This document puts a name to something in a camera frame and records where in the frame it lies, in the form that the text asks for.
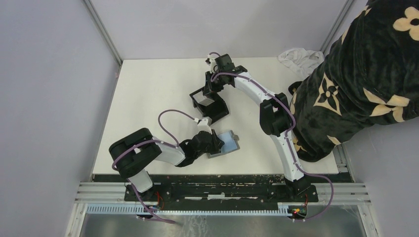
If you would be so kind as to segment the grey leather card holder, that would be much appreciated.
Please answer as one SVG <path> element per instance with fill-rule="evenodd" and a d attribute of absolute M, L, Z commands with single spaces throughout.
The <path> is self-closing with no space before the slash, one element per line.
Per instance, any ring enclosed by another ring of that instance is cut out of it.
<path fill-rule="evenodd" d="M 240 146 L 238 143 L 239 137 L 232 130 L 228 130 L 221 134 L 218 134 L 217 137 L 222 142 L 224 142 L 224 145 L 221 147 L 220 152 L 215 153 L 215 154 L 207 154 L 208 158 L 223 156 L 223 155 L 232 153 L 240 149 Z"/>

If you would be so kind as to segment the stack of credit cards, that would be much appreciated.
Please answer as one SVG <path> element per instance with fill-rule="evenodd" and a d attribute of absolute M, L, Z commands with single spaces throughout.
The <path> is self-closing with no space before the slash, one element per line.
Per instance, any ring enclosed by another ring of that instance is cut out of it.
<path fill-rule="evenodd" d="M 198 93 L 194 94 L 192 98 L 195 99 L 195 101 L 202 106 L 208 106 L 214 102 L 213 99 L 205 96 L 202 91 L 199 91 Z"/>

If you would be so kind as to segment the black plastic card box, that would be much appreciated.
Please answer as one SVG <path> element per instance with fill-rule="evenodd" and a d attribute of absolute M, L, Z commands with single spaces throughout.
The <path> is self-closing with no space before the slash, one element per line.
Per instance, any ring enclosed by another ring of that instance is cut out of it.
<path fill-rule="evenodd" d="M 230 111 L 225 101 L 217 93 L 214 93 L 214 92 L 211 92 L 209 95 L 206 95 L 207 97 L 214 100 L 212 104 L 208 106 L 202 106 L 198 104 L 195 101 L 195 99 L 192 98 L 192 96 L 198 93 L 199 91 L 203 92 L 203 90 L 204 88 L 202 87 L 189 94 L 190 98 L 192 99 L 193 107 L 198 109 L 202 117 L 210 117 L 212 120 L 212 123 L 216 123 L 222 118 L 230 114 Z"/>

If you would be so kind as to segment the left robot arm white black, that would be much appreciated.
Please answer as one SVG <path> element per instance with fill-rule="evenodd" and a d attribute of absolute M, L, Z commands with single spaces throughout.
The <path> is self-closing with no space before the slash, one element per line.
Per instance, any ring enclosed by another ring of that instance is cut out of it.
<path fill-rule="evenodd" d="M 154 183 L 145 169 L 152 161 L 185 167 L 204 154 L 221 153 L 224 145 L 225 142 L 214 130 L 199 131 L 192 139 L 174 145 L 157 139 L 149 129 L 142 128 L 113 143 L 109 153 L 113 159 L 112 169 L 131 183 L 142 200 L 148 201 L 156 193 Z"/>

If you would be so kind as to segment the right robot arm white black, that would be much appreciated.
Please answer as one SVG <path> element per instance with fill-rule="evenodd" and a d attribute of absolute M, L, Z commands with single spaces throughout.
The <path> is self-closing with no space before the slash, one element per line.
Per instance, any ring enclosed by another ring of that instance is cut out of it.
<path fill-rule="evenodd" d="M 259 125 L 274 142 L 284 169 L 285 194 L 291 201 L 299 201 L 310 187 L 296 149 L 292 143 L 295 118 L 285 94 L 275 94 L 255 80 L 246 68 L 235 66 L 228 54 L 211 52 L 206 63 L 207 72 L 204 95 L 220 92 L 225 85 L 240 90 L 259 106 Z"/>

